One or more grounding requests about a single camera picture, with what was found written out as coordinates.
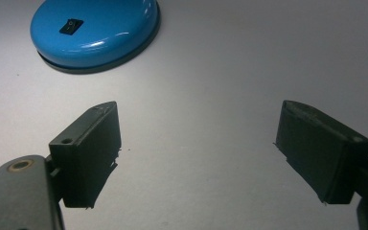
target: blue round object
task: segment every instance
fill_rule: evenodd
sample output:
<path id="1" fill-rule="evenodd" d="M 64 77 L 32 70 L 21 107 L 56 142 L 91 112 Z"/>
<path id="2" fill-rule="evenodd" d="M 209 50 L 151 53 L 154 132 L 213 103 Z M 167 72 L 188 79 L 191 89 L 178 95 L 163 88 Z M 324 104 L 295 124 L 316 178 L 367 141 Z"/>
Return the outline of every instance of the blue round object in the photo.
<path id="1" fill-rule="evenodd" d="M 155 0 L 46 0 L 34 14 L 31 37 L 54 67 L 92 69 L 139 54 L 159 22 Z"/>

